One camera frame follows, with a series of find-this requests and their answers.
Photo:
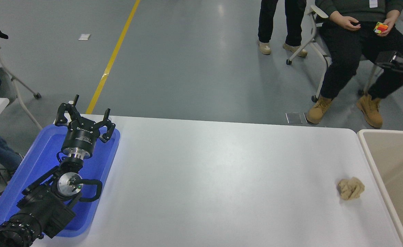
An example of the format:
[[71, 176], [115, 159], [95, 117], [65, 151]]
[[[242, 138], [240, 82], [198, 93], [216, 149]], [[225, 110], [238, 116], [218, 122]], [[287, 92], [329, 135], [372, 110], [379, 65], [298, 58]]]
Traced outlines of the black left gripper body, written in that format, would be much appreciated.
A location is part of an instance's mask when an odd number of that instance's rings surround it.
[[92, 156], [100, 134], [100, 131], [96, 129], [87, 130], [76, 125], [68, 125], [61, 151], [68, 155], [71, 150], [77, 150], [84, 156]]

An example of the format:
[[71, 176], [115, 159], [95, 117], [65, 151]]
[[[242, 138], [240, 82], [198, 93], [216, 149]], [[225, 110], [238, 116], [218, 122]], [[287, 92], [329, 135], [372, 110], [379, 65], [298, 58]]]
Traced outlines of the seated person's left hand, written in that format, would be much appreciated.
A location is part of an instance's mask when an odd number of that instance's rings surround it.
[[382, 31], [381, 33], [376, 33], [376, 35], [379, 37], [387, 36], [390, 33], [390, 31], [393, 29], [393, 27], [395, 26], [395, 23], [398, 20], [399, 16], [400, 16], [400, 11], [398, 11], [398, 10], [389, 11], [386, 15], [386, 19], [382, 22], [384, 25], [387, 25], [387, 29]]

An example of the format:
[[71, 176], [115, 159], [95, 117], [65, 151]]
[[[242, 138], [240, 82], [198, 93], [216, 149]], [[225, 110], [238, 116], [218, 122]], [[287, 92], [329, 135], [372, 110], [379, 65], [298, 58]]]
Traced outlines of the seated person's right hand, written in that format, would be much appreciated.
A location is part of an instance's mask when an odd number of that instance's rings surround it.
[[329, 20], [349, 31], [356, 31], [361, 28], [361, 25], [357, 19], [351, 16], [343, 16], [338, 11], [332, 12], [332, 14], [329, 16]]

